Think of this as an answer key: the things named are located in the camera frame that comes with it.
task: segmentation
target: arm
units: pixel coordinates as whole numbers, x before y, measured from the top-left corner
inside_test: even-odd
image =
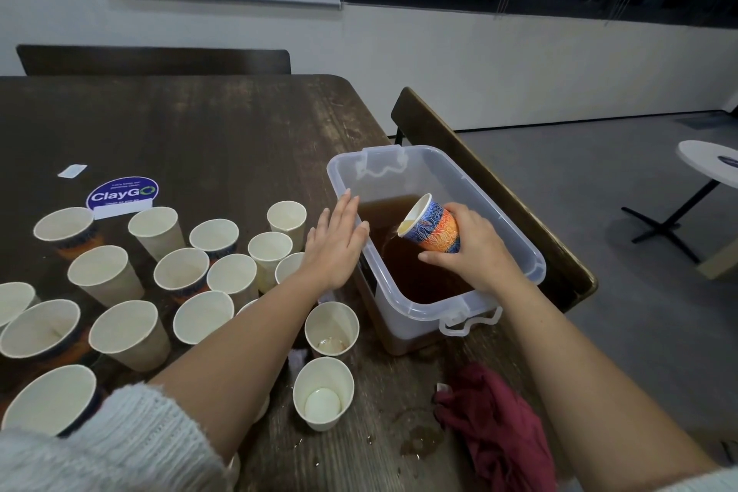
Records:
[[[717,466],[520,272],[492,224],[451,203],[458,254],[419,259],[491,293],[520,343],[546,411],[586,490],[652,490]]]
[[[333,214],[326,208],[308,233],[295,274],[149,382],[198,422],[226,462],[256,418],[313,304],[353,272],[369,236],[366,222],[354,229],[358,206],[359,198],[346,191]]]

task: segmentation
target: red cloth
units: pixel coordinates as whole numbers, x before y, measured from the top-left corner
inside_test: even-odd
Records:
[[[492,490],[554,492],[554,460],[530,405],[481,364],[462,368],[450,385],[451,392],[433,395],[435,417],[464,435],[475,471]]]

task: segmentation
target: white wall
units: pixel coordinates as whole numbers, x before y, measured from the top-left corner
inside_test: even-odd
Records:
[[[738,30],[206,0],[0,0],[0,75],[18,43],[285,48],[347,78],[388,133],[403,86],[452,128],[719,109]]]

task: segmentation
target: wooden table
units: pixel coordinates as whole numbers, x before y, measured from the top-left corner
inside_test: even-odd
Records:
[[[145,175],[160,185],[156,204],[180,213],[185,234],[203,220],[230,218],[241,228],[244,252],[252,236],[269,229],[272,203],[304,203],[311,225],[333,205],[326,174],[332,156],[389,143],[354,89],[335,76],[0,78],[0,101],[2,282],[30,282],[44,299],[73,299],[87,323],[103,308],[72,286],[67,263],[32,237],[44,214],[83,206],[106,180]],[[76,179],[58,178],[72,163],[88,168]],[[171,333],[176,305],[153,284],[154,261],[127,233],[128,218],[101,220],[103,235],[128,250],[146,299]],[[349,362],[354,403],[330,432],[311,432],[291,402],[301,356],[295,350],[269,412],[241,447],[242,490],[486,490],[462,441],[439,430],[430,402],[436,382],[474,360],[497,370],[537,410],[558,475],[570,475],[530,373],[502,329],[484,327],[392,357],[354,282],[337,294],[362,324]],[[170,361],[183,351],[175,347]],[[12,364],[0,364],[6,394]],[[144,378],[107,357],[93,369],[108,390]]]

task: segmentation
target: brown liquid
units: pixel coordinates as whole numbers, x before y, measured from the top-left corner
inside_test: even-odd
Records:
[[[359,217],[369,222],[371,240],[402,295],[418,304],[432,304],[469,292],[472,287],[457,274],[422,263],[418,254],[423,249],[397,235],[400,223],[419,198],[409,194],[361,203]]]

